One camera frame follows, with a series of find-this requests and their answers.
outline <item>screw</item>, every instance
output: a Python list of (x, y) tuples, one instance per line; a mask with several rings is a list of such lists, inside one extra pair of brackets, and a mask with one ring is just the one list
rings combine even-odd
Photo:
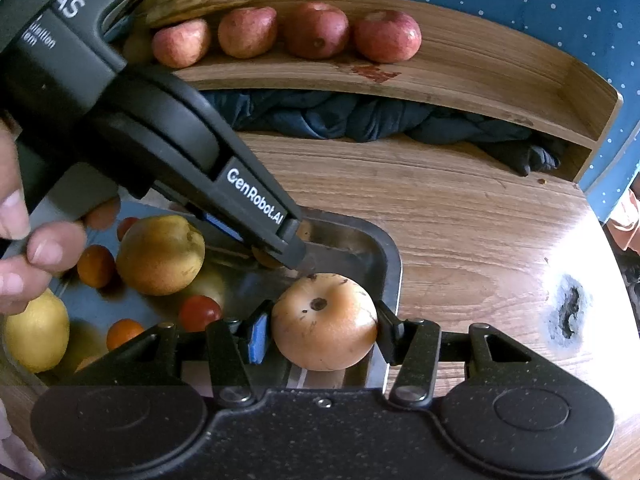
[(251, 391), (245, 386), (226, 386), (220, 390), (220, 399), (229, 404), (242, 404), (251, 399)]
[(316, 405), (319, 408), (330, 408), (333, 403), (331, 402), (331, 399), (315, 399), (316, 400)]
[(427, 391), (421, 386), (398, 386), (394, 397), (403, 404), (415, 404), (427, 398)]

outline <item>orange cloth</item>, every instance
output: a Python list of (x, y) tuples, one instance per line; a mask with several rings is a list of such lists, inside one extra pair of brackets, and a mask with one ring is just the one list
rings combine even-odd
[(640, 205), (633, 191), (627, 190), (613, 209), (607, 228), (618, 246), (640, 254)]

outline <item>fingernail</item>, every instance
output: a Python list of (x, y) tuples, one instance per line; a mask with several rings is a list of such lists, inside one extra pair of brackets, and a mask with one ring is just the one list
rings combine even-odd
[(30, 261), (34, 265), (55, 265), (62, 261), (62, 247), (53, 240), (44, 240), (36, 247)]
[(24, 289), (24, 282), (20, 274), (9, 272), (0, 274), (0, 294), (3, 296), (16, 296)]
[(29, 231), (29, 213), (22, 199), (22, 191), (18, 189), (0, 204), (0, 237), (22, 240)]

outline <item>cherry tomato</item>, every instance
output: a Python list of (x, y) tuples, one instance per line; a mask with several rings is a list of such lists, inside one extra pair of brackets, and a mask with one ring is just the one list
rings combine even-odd
[(201, 332), (209, 323), (221, 318), (219, 304), (207, 296), (187, 298), (178, 313), (178, 320), (187, 332)]
[(93, 288), (107, 286), (116, 271), (116, 262), (111, 252), (102, 245), (88, 246), (78, 260), (80, 280)]
[(145, 329), (137, 321), (132, 319), (121, 319), (116, 321), (107, 332), (107, 348), (109, 351), (116, 349), (120, 345), (124, 345), (127, 341), (131, 341), (139, 336)]
[(118, 224), (118, 228), (116, 229), (116, 234), (118, 235), (118, 241), (121, 242), (124, 238), (125, 233), (129, 230), (129, 228), (135, 224), (140, 218), (136, 218), (135, 216), (128, 216), (122, 222)]

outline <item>stainless steel tray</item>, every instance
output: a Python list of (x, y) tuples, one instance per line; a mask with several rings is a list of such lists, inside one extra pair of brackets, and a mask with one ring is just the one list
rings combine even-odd
[[(243, 245), (218, 229), (193, 216), (189, 220), (203, 233), (207, 245), (205, 265), (215, 269), (225, 282), (222, 307), (225, 319), (244, 319), (263, 300), (276, 300), (300, 276), (313, 272), (336, 272), (358, 282), (374, 300), (382, 299), (398, 310), (402, 264), (393, 240), (379, 227), (358, 218), (303, 208), (305, 221), (299, 234), (308, 242), (308, 251), (297, 270), (266, 269), (260, 266)], [(136, 202), (123, 202), (118, 221), (129, 216), (146, 217), (167, 211)], [(46, 214), (40, 213), (43, 219)], [(116, 255), (116, 225), (108, 231), (89, 231), (88, 243), (101, 244)], [(142, 296), (121, 283), (95, 290), (83, 285), (75, 271), (51, 283), (52, 291), (65, 302), (71, 320), (69, 346), (62, 362), (38, 377), (15, 363), (7, 352), (5, 360), (27, 384), (51, 384), (73, 373), (78, 363), (92, 354), (106, 352), (108, 328), (128, 317), (146, 328), (175, 320), (182, 297), (180, 293), (153, 298)], [(261, 365), (249, 366), (254, 382), (263, 386), (296, 388), (366, 386), (384, 388), (388, 365), (374, 346), (361, 362), (341, 372), (311, 372), (291, 365), (271, 345)], [(182, 378), (210, 394), (208, 367), (204, 363), (184, 363)]]

